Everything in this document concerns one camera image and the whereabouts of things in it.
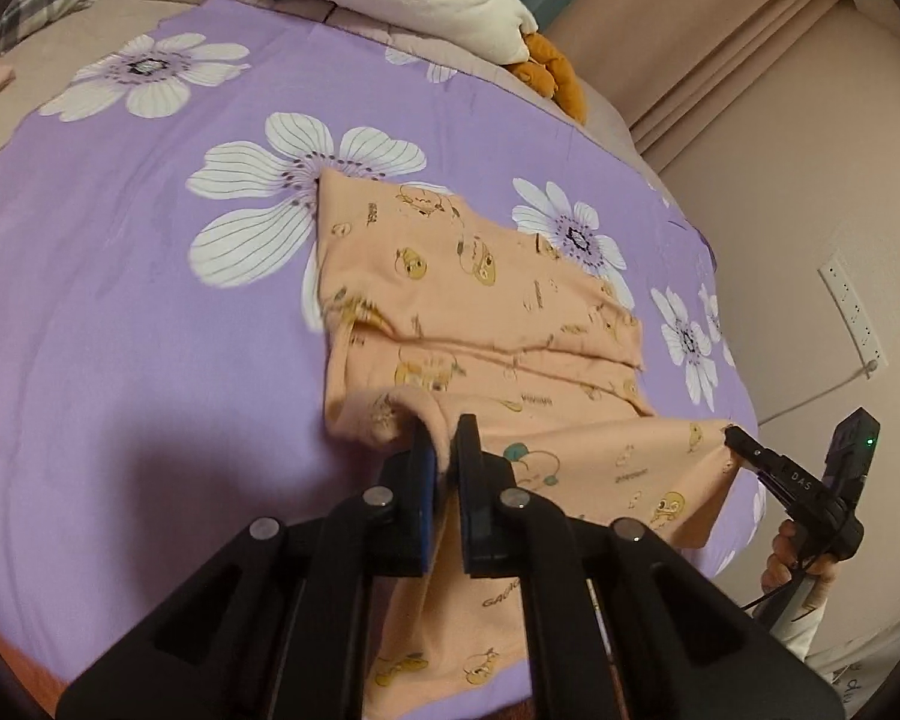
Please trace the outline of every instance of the beige wall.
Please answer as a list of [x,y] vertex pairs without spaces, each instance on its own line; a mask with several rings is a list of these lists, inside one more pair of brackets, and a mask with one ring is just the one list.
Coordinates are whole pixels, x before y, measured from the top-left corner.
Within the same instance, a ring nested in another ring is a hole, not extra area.
[[[863,405],[882,423],[847,562],[814,650],[900,617],[900,40],[843,2],[663,173],[717,252],[721,314],[757,414],[766,416],[859,367],[819,266],[837,248],[890,360],[775,420],[765,443],[817,474],[836,423]],[[782,519],[720,584],[740,601]]]

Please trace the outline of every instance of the floral bedsheet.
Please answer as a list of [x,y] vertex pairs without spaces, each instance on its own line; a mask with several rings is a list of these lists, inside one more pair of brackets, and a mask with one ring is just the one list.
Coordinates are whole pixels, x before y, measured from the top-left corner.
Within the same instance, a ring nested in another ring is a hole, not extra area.
[[[260,514],[370,483],[322,432],[316,179],[449,189],[645,326],[662,415],[754,427],[710,254],[633,169],[491,84],[228,0],[80,70],[0,152],[0,631],[72,678]],[[714,575],[764,509],[741,473]],[[525,667],[415,717],[529,694]]]

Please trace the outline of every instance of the stuffed animal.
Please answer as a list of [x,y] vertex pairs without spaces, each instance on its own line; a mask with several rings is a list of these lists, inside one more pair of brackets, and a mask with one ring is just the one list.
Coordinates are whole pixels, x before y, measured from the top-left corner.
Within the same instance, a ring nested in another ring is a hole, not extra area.
[[586,124],[586,98],[577,74],[560,51],[539,32],[523,36],[530,60],[506,69],[533,89],[540,97],[554,100],[575,122]]

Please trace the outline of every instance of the curtain fold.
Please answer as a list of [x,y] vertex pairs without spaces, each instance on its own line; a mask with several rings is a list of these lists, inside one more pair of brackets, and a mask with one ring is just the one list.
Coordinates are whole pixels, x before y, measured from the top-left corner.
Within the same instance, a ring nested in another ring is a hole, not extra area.
[[840,0],[574,0],[547,30],[661,170]]

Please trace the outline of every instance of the power socket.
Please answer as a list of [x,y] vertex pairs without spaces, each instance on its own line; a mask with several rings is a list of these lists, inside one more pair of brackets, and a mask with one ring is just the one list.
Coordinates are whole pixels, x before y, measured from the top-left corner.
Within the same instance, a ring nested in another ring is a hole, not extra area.
[[881,368],[888,365],[887,353],[876,337],[874,324],[866,315],[860,295],[857,295],[857,290],[850,283],[850,276],[847,276],[847,269],[839,255],[834,254],[827,260],[821,267],[820,274],[840,309],[847,330],[850,330],[850,338],[853,338],[853,345],[860,353],[861,362],[866,365],[871,360],[876,360],[876,368],[866,372],[866,378],[874,377]]

